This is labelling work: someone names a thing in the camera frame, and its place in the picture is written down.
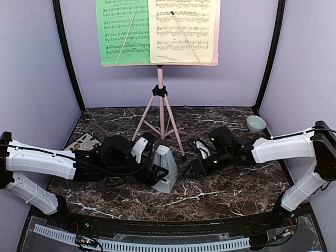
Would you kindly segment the white metronome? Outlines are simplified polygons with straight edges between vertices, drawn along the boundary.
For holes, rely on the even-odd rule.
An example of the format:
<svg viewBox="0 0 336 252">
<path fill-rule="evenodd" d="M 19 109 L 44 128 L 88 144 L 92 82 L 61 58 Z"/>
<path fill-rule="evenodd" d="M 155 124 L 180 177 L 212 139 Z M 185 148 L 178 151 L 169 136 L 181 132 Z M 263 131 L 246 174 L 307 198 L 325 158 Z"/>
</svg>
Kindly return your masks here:
<svg viewBox="0 0 336 252">
<path fill-rule="evenodd" d="M 169 173 L 152 188 L 161 193 L 170 193 L 178 178 L 177 165 L 170 148 L 159 145 L 155 152 L 153 164 L 167 169 Z"/>
</svg>

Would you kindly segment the pink perforated music stand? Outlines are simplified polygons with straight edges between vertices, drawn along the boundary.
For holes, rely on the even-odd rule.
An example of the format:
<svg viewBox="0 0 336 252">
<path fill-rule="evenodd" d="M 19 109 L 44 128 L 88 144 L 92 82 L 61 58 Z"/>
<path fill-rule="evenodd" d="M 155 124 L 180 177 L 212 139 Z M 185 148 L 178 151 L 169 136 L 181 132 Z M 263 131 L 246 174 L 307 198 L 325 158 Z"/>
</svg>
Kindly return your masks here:
<svg viewBox="0 0 336 252">
<path fill-rule="evenodd" d="M 151 62 L 149 63 L 142 63 L 142 64 L 121 64 L 117 66 L 140 66 L 140 65 L 154 65 L 157 67 L 157 78 L 158 78 L 158 83 L 156 87 L 153 89 L 153 98 L 158 98 L 159 99 L 159 108 L 160 108 L 160 128 L 156 130 L 157 134 L 162 138 L 166 138 L 170 134 L 177 134 L 178 130 L 175 127 L 175 119 L 173 116 L 169 116 L 166 118 L 164 116 L 164 112 L 170 112 L 171 111 L 171 106 L 169 103 L 169 99 L 167 96 L 167 90 L 166 87 L 164 86 L 163 83 L 163 66 L 165 65 L 178 65 L 178 64 L 152 64 Z M 210 65 L 190 65 L 190 66 L 216 66 L 218 65 L 218 61 L 215 64 L 210 64 Z M 113 65 L 102 65 L 104 67 L 117 67 Z"/>
</svg>

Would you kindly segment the yellow paper sheet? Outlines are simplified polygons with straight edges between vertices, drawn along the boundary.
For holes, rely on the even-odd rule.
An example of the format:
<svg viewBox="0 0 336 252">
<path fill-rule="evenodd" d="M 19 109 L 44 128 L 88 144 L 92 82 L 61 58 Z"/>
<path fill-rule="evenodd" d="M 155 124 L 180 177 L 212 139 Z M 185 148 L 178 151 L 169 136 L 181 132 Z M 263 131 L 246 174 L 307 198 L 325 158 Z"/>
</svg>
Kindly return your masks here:
<svg viewBox="0 0 336 252">
<path fill-rule="evenodd" d="M 217 63 L 220 8 L 219 1 L 149 1 L 150 62 Z"/>
</svg>

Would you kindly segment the green sheet music page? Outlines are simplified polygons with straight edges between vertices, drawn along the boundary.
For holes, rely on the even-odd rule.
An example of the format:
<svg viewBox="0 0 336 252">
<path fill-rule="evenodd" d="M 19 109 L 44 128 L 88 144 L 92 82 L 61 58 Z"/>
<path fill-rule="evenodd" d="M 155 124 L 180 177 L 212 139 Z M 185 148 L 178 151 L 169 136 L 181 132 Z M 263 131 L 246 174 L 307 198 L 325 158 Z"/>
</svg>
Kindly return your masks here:
<svg viewBox="0 0 336 252">
<path fill-rule="evenodd" d="M 150 62 L 148 1 L 96 1 L 102 65 Z"/>
</svg>

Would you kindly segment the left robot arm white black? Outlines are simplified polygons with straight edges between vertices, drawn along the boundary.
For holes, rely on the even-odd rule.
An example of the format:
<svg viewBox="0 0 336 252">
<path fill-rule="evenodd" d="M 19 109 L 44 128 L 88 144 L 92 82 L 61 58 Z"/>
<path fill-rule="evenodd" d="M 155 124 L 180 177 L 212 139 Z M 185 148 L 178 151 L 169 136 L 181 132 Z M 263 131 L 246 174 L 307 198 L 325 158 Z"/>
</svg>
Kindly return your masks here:
<svg viewBox="0 0 336 252">
<path fill-rule="evenodd" d="M 5 131 L 1 134 L 1 189 L 13 192 L 45 215 L 53 215 L 61 228 L 69 229 L 74 225 L 74 217 L 67 212 L 66 200 L 47 192 L 23 173 L 52 175 L 76 182 L 135 176 L 140 182 L 154 186 L 169 174 L 161 165 L 148 168 L 154 142 L 155 136 L 148 132 L 136 143 L 113 135 L 91 151 L 61 151 L 20 143 Z"/>
</svg>

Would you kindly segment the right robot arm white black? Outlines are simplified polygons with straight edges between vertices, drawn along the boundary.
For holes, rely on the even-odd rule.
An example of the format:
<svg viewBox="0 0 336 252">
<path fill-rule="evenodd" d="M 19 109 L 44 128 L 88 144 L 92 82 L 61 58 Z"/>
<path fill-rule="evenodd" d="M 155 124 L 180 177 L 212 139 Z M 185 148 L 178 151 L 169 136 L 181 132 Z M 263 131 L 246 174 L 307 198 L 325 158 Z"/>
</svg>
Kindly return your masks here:
<svg viewBox="0 0 336 252">
<path fill-rule="evenodd" d="M 244 143 L 234 137 L 228 127 L 218 127 L 209 133 L 213 154 L 195 159 L 183 171 L 183 177 L 199 179 L 227 166 L 252 166 L 275 160 L 313 158 L 306 174 L 279 198 L 268 223 L 280 227 L 288 214 L 325 184 L 335 181 L 335 130 L 324 121 L 317 121 L 303 131 L 256 138 Z"/>
</svg>

